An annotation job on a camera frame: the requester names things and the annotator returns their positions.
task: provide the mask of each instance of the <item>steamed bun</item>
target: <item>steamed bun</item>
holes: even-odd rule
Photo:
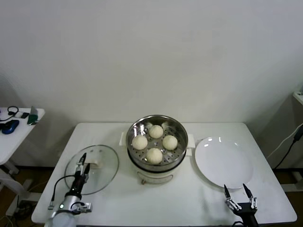
[[[145,136],[136,136],[133,138],[132,146],[136,150],[143,150],[147,146],[147,139]]]
[[[162,158],[163,154],[158,148],[151,148],[147,151],[146,159],[151,164],[159,164]]]
[[[163,146],[167,150],[174,150],[178,146],[178,140],[174,136],[166,136],[163,139]]]
[[[158,139],[163,135],[163,128],[159,125],[153,125],[151,129],[149,129],[149,135],[155,139]]]

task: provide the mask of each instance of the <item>computer mouse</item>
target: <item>computer mouse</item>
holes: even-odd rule
[[[9,122],[6,122],[3,126],[2,126],[2,133],[3,134],[11,134],[19,125],[19,120],[11,120]]]

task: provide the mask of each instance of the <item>metal rim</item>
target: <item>metal rim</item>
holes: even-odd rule
[[[91,194],[95,194],[95,193],[97,193],[97,192],[103,190],[104,188],[106,188],[106,187],[113,181],[113,179],[114,179],[114,177],[116,176],[116,174],[117,174],[117,172],[118,172],[118,169],[119,169],[119,167],[120,167],[119,156],[118,156],[117,152],[116,152],[113,148],[111,148],[110,146],[107,146],[107,145],[103,145],[103,144],[91,145],[91,146],[88,146],[88,147],[86,147],[86,148],[81,149],[81,150],[78,151],[75,155],[73,155],[73,156],[71,157],[71,159],[69,160],[69,162],[67,163],[67,165],[66,165],[66,167],[65,167],[64,176],[66,176],[66,170],[67,170],[68,165],[70,164],[70,162],[72,161],[72,159],[73,159],[77,154],[79,154],[81,151],[83,151],[83,150],[85,150],[85,149],[87,149],[87,148],[96,147],[96,146],[103,146],[103,147],[109,148],[109,149],[111,149],[111,150],[115,153],[115,155],[117,156],[117,160],[118,160],[117,170],[116,170],[114,176],[112,177],[112,179],[111,179],[111,180],[108,182],[108,184],[105,185],[103,188],[99,189],[98,191],[92,192],[92,193],[86,193],[86,194],[83,193],[82,195],[91,195]],[[70,189],[70,187],[68,186],[68,184],[67,184],[67,182],[66,182],[66,178],[64,179],[64,182],[65,182],[65,185],[67,186],[67,188]]]

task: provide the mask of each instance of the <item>wooden floor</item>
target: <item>wooden floor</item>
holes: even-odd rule
[[[50,178],[52,174],[52,170],[45,170],[45,169],[21,169],[19,174],[15,175],[15,179],[20,182],[21,184],[28,178],[33,179],[32,186],[35,186],[39,183],[44,184],[34,188],[32,192],[42,192],[46,181]],[[276,173],[276,176],[280,183],[294,183],[294,178],[291,176],[291,174],[288,173]],[[8,209],[9,205],[15,198],[15,194],[9,190],[8,188],[4,187],[2,191],[0,192],[0,217],[5,216],[5,212]],[[297,215],[298,220],[291,224],[280,224],[280,225],[270,225],[271,227],[303,227],[303,192],[291,192],[287,193],[287,196],[293,205]],[[25,220],[19,220],[16,221],[13,218],[12,219],[13,224],[15,227],[42,227],[43,225],[34,225],[34,223],[31,221],[31,215],[28,216]],[[8,223],[8,220],[6,218],[3,218],[0,220],[0,227],[6,226]]]

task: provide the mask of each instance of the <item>glass lid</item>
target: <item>glass lid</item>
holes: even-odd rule
[[[106,145],[93,145],[75,154],[65,168],[64,175],[74,175],[77,163],[86,153],[85,166],[90,163],[89,179],[84,184],[82,195],[90,195],[101,191],[114,179],[118,168],[119,158],[114,149]],[[65,178],[68,188],[71,188],[72,177]]]

